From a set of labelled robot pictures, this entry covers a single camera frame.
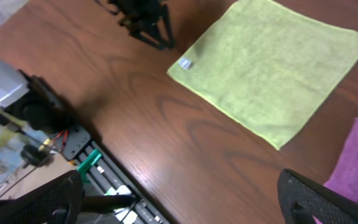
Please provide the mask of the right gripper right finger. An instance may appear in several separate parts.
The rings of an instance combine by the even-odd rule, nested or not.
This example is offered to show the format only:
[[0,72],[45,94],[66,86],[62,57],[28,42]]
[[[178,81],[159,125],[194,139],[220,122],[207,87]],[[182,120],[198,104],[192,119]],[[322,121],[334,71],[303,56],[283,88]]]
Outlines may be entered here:
[[294,170],[281,171],[277,192],[286,224],[358,224],[358,203]]

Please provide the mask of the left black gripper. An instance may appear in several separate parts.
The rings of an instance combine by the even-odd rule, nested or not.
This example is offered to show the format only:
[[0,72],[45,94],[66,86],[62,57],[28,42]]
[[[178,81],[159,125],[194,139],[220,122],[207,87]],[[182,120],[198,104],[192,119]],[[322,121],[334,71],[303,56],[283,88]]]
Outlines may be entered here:
[[157,50],[172,49],[175,46],[168,6],[159,0],[107,0],[116,6],[124,17],[120,26],[130,28],[129,35]]

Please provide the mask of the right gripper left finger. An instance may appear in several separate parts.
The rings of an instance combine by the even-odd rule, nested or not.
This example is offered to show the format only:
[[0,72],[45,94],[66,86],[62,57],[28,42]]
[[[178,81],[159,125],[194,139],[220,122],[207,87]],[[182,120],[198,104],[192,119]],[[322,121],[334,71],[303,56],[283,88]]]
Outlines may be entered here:
[[11,200],[0,200],[0,223],[75,223],[83,202],[83,182],[71,170]]

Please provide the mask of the light green microfiber cloth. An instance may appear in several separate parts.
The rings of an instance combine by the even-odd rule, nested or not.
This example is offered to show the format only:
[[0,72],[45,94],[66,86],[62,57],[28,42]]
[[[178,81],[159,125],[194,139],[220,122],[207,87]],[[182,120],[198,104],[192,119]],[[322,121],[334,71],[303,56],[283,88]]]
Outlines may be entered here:
[[358,61],[358,31],[236,1],[180,58],[168,69],[175,81],[280,149]]

